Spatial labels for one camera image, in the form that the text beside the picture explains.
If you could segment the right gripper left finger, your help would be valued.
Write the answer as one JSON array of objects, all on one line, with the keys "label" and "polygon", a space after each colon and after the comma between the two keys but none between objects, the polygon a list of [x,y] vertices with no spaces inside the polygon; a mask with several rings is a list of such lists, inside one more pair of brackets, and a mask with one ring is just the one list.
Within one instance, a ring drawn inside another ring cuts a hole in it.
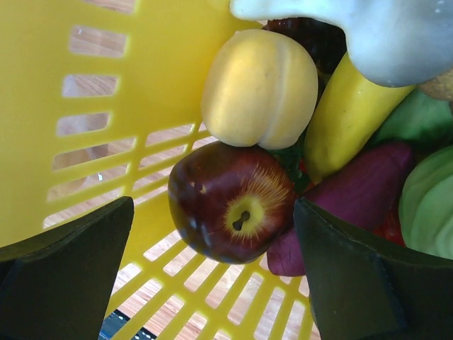
[{"label": "right gripper left finger", "polygon": [[130,235],[121,197],[1,248],[2,339],[97,339]]}]

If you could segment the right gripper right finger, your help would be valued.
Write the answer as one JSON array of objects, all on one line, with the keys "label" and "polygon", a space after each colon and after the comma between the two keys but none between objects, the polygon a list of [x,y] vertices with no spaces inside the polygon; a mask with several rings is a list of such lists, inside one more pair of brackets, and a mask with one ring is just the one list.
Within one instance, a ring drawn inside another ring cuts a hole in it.
[{"label": "right gripper right finger", "polygon": [[452,262],[350,225],[305,198],[294,223],[322,339],[451,339]]}]

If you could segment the red apple toy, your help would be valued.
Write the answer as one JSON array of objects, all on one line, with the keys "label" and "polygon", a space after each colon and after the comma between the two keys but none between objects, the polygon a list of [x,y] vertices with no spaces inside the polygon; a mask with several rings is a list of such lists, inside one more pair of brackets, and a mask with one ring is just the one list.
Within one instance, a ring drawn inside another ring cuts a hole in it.
[{"label": "red apple toy", "polygon": [[168,201],[181,239],[227,264],[255,261],[292,225],[296,194],[266,150],[212,142],[172,168]]}]

